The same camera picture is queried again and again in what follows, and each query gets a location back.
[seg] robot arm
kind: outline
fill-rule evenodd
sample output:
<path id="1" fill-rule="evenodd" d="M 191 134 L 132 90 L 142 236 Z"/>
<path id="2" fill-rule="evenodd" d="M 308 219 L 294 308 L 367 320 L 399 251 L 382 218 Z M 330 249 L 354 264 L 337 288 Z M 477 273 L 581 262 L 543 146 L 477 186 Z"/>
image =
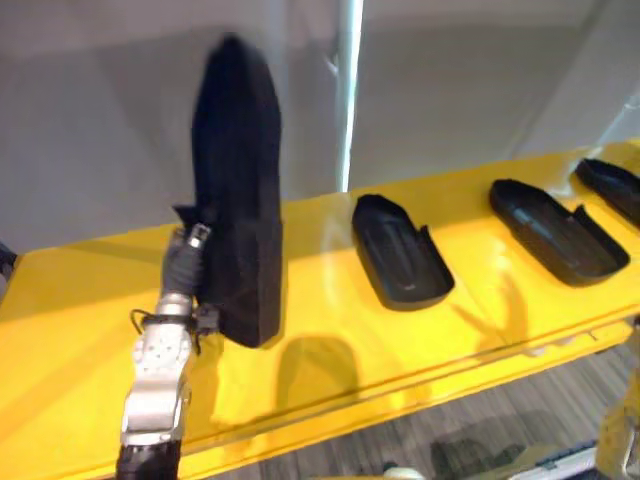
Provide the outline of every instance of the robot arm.
<path id="1" fill-rule="evenodd" d="M 190 388 L 193 296 L 202 273 L 202 251 L 210 233 L 196 224 L 185 240 L 176 231 L 165 256 L 162 291 L 147 315 L 133 350 L 135 378 L 127 396 L 120 434 L 117 479 L 176 479 Z"/>

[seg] floor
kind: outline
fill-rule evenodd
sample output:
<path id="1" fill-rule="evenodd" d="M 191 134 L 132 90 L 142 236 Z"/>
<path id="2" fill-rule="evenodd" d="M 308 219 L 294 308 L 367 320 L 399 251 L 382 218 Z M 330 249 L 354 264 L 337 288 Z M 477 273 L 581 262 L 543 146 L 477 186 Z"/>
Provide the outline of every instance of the floor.
<path id="1" fill-rule="evenodd" d="M 568 448 L 597 437 L 637 358 L 626 346 L 476 395 L 219 475 L 216 480 L 375 475 L 389 461 L 427 478 L 464 478 L 525 447 Z"/>

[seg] black tray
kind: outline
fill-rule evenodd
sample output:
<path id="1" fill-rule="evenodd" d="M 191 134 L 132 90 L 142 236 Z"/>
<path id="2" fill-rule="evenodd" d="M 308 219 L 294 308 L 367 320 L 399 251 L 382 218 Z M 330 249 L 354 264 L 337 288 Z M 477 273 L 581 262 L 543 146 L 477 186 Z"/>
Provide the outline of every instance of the black tray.
<path id="1" fill-rule="evenodd" d="M 583 206 L 571 213 L 544 190 L 516 180 L 496 180 L 489 198 L 514 237 L 569 285 L 599 282 L 629 263 Z"/>
<path id="2" fill-rule="evenodd" d="M 624 168 L 587 158 L 578 164 L 576 175 L 640 228 L 640 178 Z"/>
<path id="3" fill-rule="evenodd" d="M 353 212 L 356 248 L 380 302 L 418 310 L 454 287 L 451 272 L 426 226 L 416 230 L 407 212 L 382 195 L 364 195 Z"/>

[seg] yellow table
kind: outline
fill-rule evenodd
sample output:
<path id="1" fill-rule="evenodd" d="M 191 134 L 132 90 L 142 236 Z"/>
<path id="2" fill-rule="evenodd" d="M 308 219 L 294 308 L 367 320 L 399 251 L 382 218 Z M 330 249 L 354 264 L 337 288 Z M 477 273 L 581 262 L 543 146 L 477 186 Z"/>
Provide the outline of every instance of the yellow table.
<path id="1" fill-rule="evenodd" d="M 640 236 L 572 178 L 579 157 L 498 162 L 285 205 L 281 332 L 257 350 L 217 336 L 204 342 L 181 477 L 268 458 L 624 341 L 630 329 L 621 320 L 640 310 Z M 612 145 L 602 157 L 640 171 L 632 145 Z M 492 214 L 496 178 L 545 188 L 567 206 L 585 203 L 632 263 L 598 285 L 562 284 Z M 410 313 L 380 305 L 350 231 L 365 192 L 431 227 L 456 280 L 443 302 Z M 136 338 L 128 313 L 153 308 L 171 228 L 21 258 L 0 305 L 0 478 L 113 472 Z"/>

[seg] white wall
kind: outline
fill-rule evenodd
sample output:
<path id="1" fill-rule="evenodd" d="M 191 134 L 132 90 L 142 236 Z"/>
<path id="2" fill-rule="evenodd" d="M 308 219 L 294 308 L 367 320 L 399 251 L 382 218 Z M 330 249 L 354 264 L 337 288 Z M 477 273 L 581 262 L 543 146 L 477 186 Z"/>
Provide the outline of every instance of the white wall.
<path id="1" fill-rule="evenodd" d="M 175 221 L 204 60 L 228 31 L 274 75 L 283 195 L 331 190 L 337 7 L 308 3 L 0 2 L 0 238 L 25 251 Z"/>
<path id="2" fill-rule="evenodd" d="M 274 74 L 283 195 L 333 191 L 346 1 L 0 2 L 0 239 L 22 252 L 174 221 L 226 31 Z M 365 0 L 351 186 L 595 141 L 640 76 L 638 25 L 635 0 Z"/>
<path id="3" fill-rule="evenodd" d="M 633 0 L 365 7 L 352 187 L 594 143 L 640 79 Z"/>

